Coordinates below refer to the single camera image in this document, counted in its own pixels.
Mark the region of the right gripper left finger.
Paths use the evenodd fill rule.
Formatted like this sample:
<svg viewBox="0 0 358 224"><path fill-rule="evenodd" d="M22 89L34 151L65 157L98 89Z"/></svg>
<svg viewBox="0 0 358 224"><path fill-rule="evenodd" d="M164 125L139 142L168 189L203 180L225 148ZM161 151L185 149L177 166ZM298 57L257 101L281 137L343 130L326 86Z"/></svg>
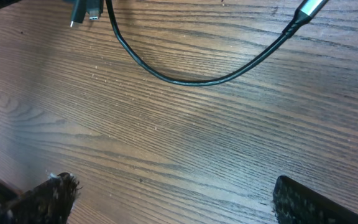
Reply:
<svg viewBox="0 0 358 224"><path fill-rule="evenodd" d="M26 192L0 180L0 224L66 224L79 189L78 179L67 172Z"/></svg>

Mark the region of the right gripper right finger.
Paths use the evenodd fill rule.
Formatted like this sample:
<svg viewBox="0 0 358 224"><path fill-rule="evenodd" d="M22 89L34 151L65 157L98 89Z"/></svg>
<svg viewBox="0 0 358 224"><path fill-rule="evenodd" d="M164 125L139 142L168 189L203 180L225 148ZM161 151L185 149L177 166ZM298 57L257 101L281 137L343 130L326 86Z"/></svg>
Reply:
<svg viewBox="0 0 358 224"><path fill-rule="evenodd" d="M358 224L358 214L281 175L273 190L279 224Z"/></svg>

